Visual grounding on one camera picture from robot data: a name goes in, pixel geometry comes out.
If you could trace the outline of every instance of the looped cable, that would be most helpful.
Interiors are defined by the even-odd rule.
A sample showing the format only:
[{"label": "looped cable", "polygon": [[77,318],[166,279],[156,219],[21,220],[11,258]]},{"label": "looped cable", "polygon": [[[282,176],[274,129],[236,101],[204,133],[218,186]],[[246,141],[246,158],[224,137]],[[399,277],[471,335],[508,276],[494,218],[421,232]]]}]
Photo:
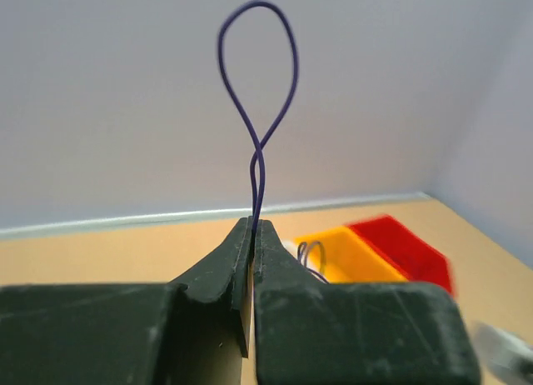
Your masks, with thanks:
[{"label": "looped cable", "polygon": [[[272,125],[268,128],[268,130],[265,133],[265,136],[263,137],[261,141],[259,141],[259,138],[257,137],[256,130],[254,129],[253,124],[247,115],[247,112],[244,110],[244,107],[241,105],[241,102],[239,101],[237,95],[235,94],[235,91],[233,91],[233,87],[230,84],[230,81],[227,77],[226,64],[224,63],[224,37],[226,36],[226,32],[228,28],[233,24],[233,22],[241,14],[243,14],[246,10],[249,10],[251,8],[268,8],[272,10],[278,16],[281,23],[283,24],[283,27],[286,30],[286,34],[289,38],[289,43],[291,44],[291,52],[292,52],[291,89],[286,97],[286,101],[283,103],[283,106],[281,107],[280,112],[277,114],[276,119],[274,120]],[[222,24],[222,27],[220,29],[220,32],[218,33],[218,39],[217,39],[217,56],[218,56],[218,68],[220,70],[220,75],[222,77],[222,81],[224,82],[224,86],[226,87],[226,90],[229,93],[230,98],[235,104],[237,111],[241,115],[242,121],[244,121],[245,125],[247,126],[248,132],[250,133],[250,137],[252,138],[254,147],[256,149],[256,151],[253,153],[252,160],[250,161],[250,180],[252,183],[252,215],[253,215],[252,231],[255,233],[257,229],[257,223],[259,222],[259,214],[261,213],[263,195],[265,193],[265,181],[266,181],[265,159],[263,157],[262,149],[265,147],[265,145],[267,144],[268,140],[270,139],[274,131],[276,131],[277,126],[279,125],[283,117],[285,116],[286,111],[288,110],[289,106],[291,106],[292,98],[294,97],[294,93],[296,91],[296,85],[298,83],[298,53],[296,50],[296,41],[294,40],[291,26],[288,20],[286,19],[285,14],[283,14],[283,12],[278,6],[266,0],[252,0],[240,6],[237,10],[235,10],[232,14],[230,14],[230,16]],[[257,162],[259,162],[259,188],[257,188],[257,181],[256,181],[256,163]]]}]

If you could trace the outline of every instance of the wooden table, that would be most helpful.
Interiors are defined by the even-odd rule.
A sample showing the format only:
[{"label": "wooden table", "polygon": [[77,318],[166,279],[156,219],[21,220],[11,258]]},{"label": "wooden table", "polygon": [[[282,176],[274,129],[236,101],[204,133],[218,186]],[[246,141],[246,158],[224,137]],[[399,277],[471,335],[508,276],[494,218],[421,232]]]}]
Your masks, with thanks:
[{"label": "wooden table", "polygon": [[[436,200],[263,218],[272,220],[281,238],[293,238],[380,213],[397,218],[450,258],[467,325],[483,321],[533,343],[533,271]],[[167,281],[217,246],[235,221],[1,241],[0,284]],[[242,384],[253,383],[253,361],[246,360]],[[498,382],[486,375],[485,383]]]}]

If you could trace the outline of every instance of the wall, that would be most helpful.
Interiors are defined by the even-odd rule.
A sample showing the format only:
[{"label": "wall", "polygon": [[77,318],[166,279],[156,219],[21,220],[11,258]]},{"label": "wall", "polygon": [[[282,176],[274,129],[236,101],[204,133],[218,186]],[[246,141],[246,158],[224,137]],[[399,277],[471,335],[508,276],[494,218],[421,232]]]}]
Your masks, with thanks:
[{"label": "wall", "polygon": [[533,268],[533,3],[435,195]]},{"label": "wall", "polygon": [[[252,143],[215,38],[246,0],[0,0],[0,228],[250,204]],[[266,204],[425,189],[527,0],[272,0],[301,80]],[[227,39],[262,132],[288,89],[266,11]]]}]

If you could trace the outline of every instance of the red bin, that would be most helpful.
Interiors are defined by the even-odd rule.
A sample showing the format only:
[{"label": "red bin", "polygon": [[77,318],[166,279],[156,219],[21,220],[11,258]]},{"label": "red bin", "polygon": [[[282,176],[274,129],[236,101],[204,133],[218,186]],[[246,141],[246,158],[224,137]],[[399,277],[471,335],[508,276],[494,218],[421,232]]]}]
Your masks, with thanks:
[{"label": "red bin", "polygon": [[456,295],[448,259],[393,217],[385,215],[346,225],[374,251],[392,260],[411,281],[426,281]]}]

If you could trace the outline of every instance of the yellow bin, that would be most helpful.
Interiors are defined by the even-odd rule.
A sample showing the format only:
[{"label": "yellow bin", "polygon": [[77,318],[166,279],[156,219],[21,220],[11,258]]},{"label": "yellow bin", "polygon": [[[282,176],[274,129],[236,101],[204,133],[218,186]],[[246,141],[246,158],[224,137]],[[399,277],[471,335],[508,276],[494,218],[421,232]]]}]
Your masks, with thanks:
[{"label": "yellow bin", "polygon": [[[320,241],[326,249],[324,276],[331,283],[404,282],[407,279],[383,260],[350,228],[337,227],[294,239],[296,245]],[[321,265],[321,252],[314,247],[309,261]]]}]

